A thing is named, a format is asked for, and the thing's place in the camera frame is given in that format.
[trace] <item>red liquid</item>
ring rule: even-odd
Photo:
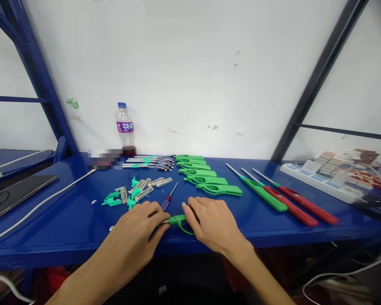
[[[135,156],[135,146],[124,146],[122,148],[123,157],[134,157]]]

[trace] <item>green utility lighter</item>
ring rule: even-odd
[[[189,181],[190,183],[193,183],[193,184],[205,183],[205,184],[229,185],[226,179],[218,178],[218,177],[203,177],[203,176],[189,175],[183,178],[183,180]]]
[[[207,171],[203,169],[179,169],[179,172],[184,173],[187,176],[203,176],[203,177],[217,177],[215,171]]]
[[[174,158],[189,158],[194,160],[204,160],[202,156],[192,156],[192,155],[175,155]]]
[[[184,214],[169,217],[167,220],[164,220],[163,222],[161,222],[161,224],[167,223],[170,225],[178,225],[179,229],[181,229],[185,233],[189,235],[195,235],[195,233],[189,232],[182,227],[182,220],[186,220],[186,216]]]
[[[272,206],[278,212],[284,212],[288,209],[288,207],[280,202],[278,199],[272,197],[261,185],[253,180],[249,180],[246,177],[240,175],[238,171],[230,166],[230,164],[226,163],[226,165],[236,173],[241,180],[244,181],[254,192],[256,192],[262,199],[264,199],[270,206]]]
[[[200,183],[196,185],[196,188],[203,189],[206,193],[214,196],[220,194],[241,196],[243,194],[243,191],[238,186],[223,186]]]
[[[182,168],[211,170],[209,165],[193,164],[186,162],[177,162],[177,164]]]
[[[177,162],[193,163],[193,164],[201,164],[201,165],[207,164],[205,160],[189,159],[184,157],[177,157]]]

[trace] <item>right hand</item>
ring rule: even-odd
[[[252,244],[238,229],[233,214],[223,200],[189,197],[188,205],[182,203],[182,207],[196,238],[212,251],[224,255],[232,263],[254,253]]]

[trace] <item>screwdriver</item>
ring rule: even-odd
[[[168,204],[171,202],[171,195],[175,191],[175,188],[177,187],[178,183],[175,184],[174,189],[169,194],[169,196],[164,200],[164,202],[161,204],[162,210],[165,212],[166,208],[168,207]]]
[[[289,189],[289,188],[286,188],[286,187],[283,187],[283,186],[279,185],[278,183],[272,181],[270,178],[268,178],[268,177],[264,176],[263,174],[261,174],[256,169],[252,169],[252,170],[254,172],[256,172],[257,174],[259,174],[264,179],[266,179],[267,181],[269,181],[273,186],[275,186],[279,190],[283,191],[289,198],[291,198],[296,203],[298,203],[301,206],[303,206],[304,208],[306,208],[309,212],[312,212],[314,215],[319,217],[324,222],[327,222],[328,224],[331,224],[331,225],[334,225],[334,224],[339,222],[338,218],[336,218],[335,216],[333,216],[330,213],[326,212],[325,210],[321,209],[320,207],[318,207],[314,203],[310,202],[308,199],[303,197],[297,191],[294,191],[292,189]]]

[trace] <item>forearm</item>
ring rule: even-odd
[[[115,292],[107,282],[86,262],[65,280],[46,305],[101,305]]]
[[[230,256],[229,260],[251,283],[266,305],[295,304],[257,257],[252,247],[236,258]]]

